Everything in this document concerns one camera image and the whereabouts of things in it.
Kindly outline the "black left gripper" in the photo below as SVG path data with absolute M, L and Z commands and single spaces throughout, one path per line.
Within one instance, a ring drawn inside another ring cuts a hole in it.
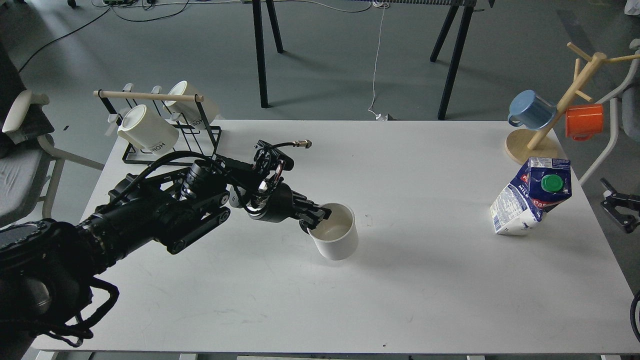
M 266 223 L 281 223 L 286 219 L 297 220 L 302 231 L 308 235 L 331 214 L 331 209 L 313 202 L 304 194 L 293 193 L 291 187 L 282 182 L 268 198 L 265 207 L 258 210 L 258 214 L 247 216 Z

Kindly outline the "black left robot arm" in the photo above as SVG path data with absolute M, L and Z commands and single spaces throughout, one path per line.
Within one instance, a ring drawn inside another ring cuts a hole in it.
M 291 218 L 304 232 L 332 216 L 282 178 L 294 161 L 282 143 L 259 140 L 252 163 L 215 153 L 167 153 L 109 191 L 109 202 L 77 225 L 44 218 L 1 231 L 1 358 L 19 360 L 36 337 L 71 347 L 119 298 L 98 278 L 150 241 L 176 255 L 222 225 L 231 208 L 254 220 Z

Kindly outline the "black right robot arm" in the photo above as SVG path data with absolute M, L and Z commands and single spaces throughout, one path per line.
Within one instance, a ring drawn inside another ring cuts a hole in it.
M 614 186 L 602 177 L 599 179 L 608 194 L 603 194 L 604 199 L 599 203 L 600 207 L 608 214 L 609 218 L 617 223 L 618 227 L 626 234 L 631 234 L 639 227 L 640 196 L 638 194 L 625 194 L 617 191 Z M 625 208 L 637 213 L 621 213 L 617 208 Z

